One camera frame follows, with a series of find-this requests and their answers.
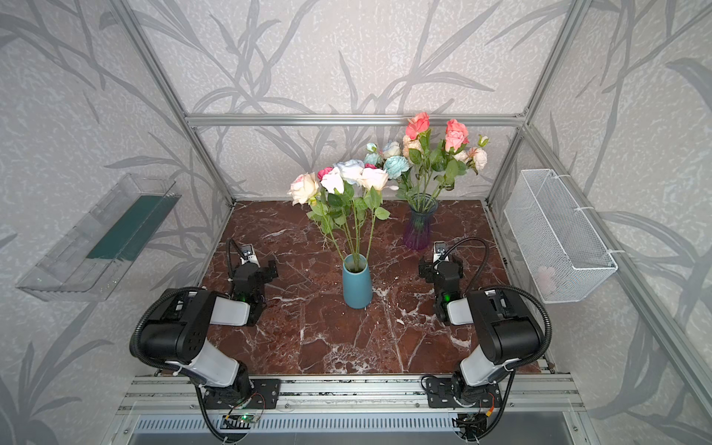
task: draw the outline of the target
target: pink rose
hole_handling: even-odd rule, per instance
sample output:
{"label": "pink rose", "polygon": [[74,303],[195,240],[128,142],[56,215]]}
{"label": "pink rose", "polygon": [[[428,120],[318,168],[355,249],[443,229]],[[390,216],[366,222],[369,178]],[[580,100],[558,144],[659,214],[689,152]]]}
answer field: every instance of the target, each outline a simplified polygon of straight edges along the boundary
{"label": "pink rose", "polygon": [[334,170],[334,167],[326,167],[324,170],[319,170],[319,172],[316,174],[316,177],[319,178],[319,180],[321,181],[324,178],[324,175],[332,170]]}
{"label": "pink rose", "polygon": [[430,127],[430,116],[428,116],[426,112],[419,112],[412,119],[408,119],[408,122],[409,124],[405,129],[405,134],[408,135],[411,140],[415,140],[420,133],[427,131]]}
{"label": "pink rose", "polygon": [[469,131],[464,124],[455,119],[448,121],[445,132],[445,151],[455,152],[462,144],[468,144],[470,141],[467,139],[467,135],[469,135]]}

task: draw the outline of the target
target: blue ceramic vase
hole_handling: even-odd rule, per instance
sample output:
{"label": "blue ceramic vase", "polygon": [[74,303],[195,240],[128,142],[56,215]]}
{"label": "blue ceramic vase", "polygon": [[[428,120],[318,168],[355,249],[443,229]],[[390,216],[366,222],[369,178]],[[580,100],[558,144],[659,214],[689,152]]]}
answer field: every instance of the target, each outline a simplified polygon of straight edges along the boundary
{"label": "blue ceramic vase", "polygon": [[[361,258],[361,264],[366,263],[366,258],[363,255],[359,255],[359,257]],[[346,269],[346,265],[353,268],[353,256],[347,256],[346,262],[342,267],[344,301],[350,308],[363,309],[368,306],[368,303],[371,303],[371,300],[373,299],[371,271],[368,268],[368,264],[366,264],[366,268],[364,270],[358,273],[353,273]]]}

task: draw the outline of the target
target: red marble surface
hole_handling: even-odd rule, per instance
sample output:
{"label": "red marble surface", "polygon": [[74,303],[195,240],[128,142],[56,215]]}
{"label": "red marble surface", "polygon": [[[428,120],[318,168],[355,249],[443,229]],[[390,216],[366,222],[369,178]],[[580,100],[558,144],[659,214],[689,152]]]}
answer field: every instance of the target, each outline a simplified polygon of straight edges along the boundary
{"label": "red marble surface", "polygon": [[[477,346],[471,326],[442,325],[433,311],[433,286],[418,278],[418,260],[432,246],[410,251],[401,236],[410,214],[401,201],[377,221],[370,256],[373,301],[346,306],[341,262],[332,244],[306,217],[306,208],[282,201],[239,202],[203,285],[227,291],[225,241],[253,244],[258,258],[274,257],[279,278],[266,287],[268,307],[256,327],[210,327],[208,338],[255,374],[450,373]],[[508,283],[480,201],[443,201],[433,241],[480,236],[491,255],[480,283]],[[462,246],[468,281],[483,258],[482,246]]]}

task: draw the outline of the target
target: leaf pattern wallpaper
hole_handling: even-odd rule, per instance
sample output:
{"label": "leaf pattern wallpaper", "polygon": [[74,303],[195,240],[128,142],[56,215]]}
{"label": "leaf pattern wallpaper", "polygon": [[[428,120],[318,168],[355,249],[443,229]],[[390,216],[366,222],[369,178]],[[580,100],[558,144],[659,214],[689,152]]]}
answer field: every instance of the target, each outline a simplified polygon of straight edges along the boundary
{"label": "leaf pattern wallpaper", "polygon": [[[0,444],[103,437],[136,374],[128,340],[168,286],[196,283],[229,214],[109,6],[0,3]],[[102,303],[45,303],[17,281],[127,172],[182,197]]]}
{"label": "leaf pattern wallpaper", "polygon": [[[709,365],[711,41],[709,1],[593,7],[534,117]],[[539,167],[524,147],[494,200],[499,221],[516,172]],[[548,308],[560,333],[551,353],[574,374],[602,443],[712,444],[710,420],[615,279],[581,303]]]}
{"label": "leaf pattern wallpaper", "polygon": [[[569,0],[130,0],[190,113],[521,113]],[[111,26],[107,17],[104,26]],[[402,127],[204,127],[235,197],[363,158]],[[443,197],[487,195],[514,129],[474,128],[487,170]],[[265,174],[263,165],[270,165]]]}

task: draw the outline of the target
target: mesh basket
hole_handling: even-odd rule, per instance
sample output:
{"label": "mesh basket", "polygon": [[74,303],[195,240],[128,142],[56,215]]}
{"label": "mesh basket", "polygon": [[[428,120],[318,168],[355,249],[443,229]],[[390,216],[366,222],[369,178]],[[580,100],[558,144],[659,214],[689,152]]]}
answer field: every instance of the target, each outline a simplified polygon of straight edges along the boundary
{"label": "mesh basket", "polygon": [[618,269],[553,170],[522,170],[504,214],[546,303],[581,301]]}

